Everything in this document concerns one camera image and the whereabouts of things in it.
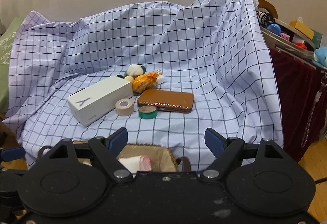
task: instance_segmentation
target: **brown wallet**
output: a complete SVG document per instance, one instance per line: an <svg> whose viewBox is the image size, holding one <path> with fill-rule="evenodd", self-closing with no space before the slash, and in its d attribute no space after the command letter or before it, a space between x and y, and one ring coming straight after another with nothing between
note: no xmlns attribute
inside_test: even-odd
<svg viewBox="0 0 327 224"><path fill-rule="evenodd" d="M166 91L160 89L145 90L137 100L139 106L151 105L161 111L190 113L194 95L186 92Z"/></svg>

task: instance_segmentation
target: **tape roll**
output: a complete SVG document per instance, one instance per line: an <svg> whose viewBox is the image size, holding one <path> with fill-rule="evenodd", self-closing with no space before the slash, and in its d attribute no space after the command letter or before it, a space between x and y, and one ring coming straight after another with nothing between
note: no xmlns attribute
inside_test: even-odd
<svg viewBox="0 0 327 224"><path fill-rule="evenodd" d="M141 119L153 119L158 115L158 109L155 106L142 106L139 108L139 117Z"/></svg>
<svg viewBox="0 0 327 224"><path fill-rule="evenodd" d="M115 106L119 116L128 116L134 112L133 101L130 99L118 100Z"/></svg>

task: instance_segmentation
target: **white box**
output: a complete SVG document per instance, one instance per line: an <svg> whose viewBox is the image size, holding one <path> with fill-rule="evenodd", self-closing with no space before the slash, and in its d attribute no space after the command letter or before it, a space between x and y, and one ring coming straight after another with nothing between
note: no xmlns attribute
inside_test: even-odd
<svg viewBox="0 0 327 224"><path fill-rule="evenodd" d="M110 76L67 97L69 107L84 126L115 108L118 100L133 96L132 83Z"/></svg>

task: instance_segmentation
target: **dark red velvet fabric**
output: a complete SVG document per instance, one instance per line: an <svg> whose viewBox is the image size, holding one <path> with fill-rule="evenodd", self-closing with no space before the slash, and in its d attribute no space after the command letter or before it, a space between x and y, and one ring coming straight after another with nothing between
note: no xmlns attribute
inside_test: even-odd
<svg viewBox="0 0 327 224"><path fill-rule="evenodd" d="M313 112L308 141L301 148L305 125L323 74L290 55L270 49L282 108L284 150L297 162L325 124L325 88Z"/></svg>

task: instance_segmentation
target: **checkered cloth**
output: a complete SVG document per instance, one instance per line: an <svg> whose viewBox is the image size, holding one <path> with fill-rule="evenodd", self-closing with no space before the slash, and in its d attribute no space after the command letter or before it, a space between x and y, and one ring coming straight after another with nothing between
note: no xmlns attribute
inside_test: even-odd
<svg viewBox="0 0 327 224"><path fill-rule="evenodd" d="M135 105L131 116L113 110L81 125L66 98L123 74L130 64L162 71L161 89L192 92L192 112L140 119ZM274 70L252 0L138 3L74 23L52 23L32 11L12 46L6 117L29 164L44 145L107 137L120 127L131 143L158 144L188 157L193 170L214 160L204 143L208 127L247 143L269 137L283 145Z"/></svg>

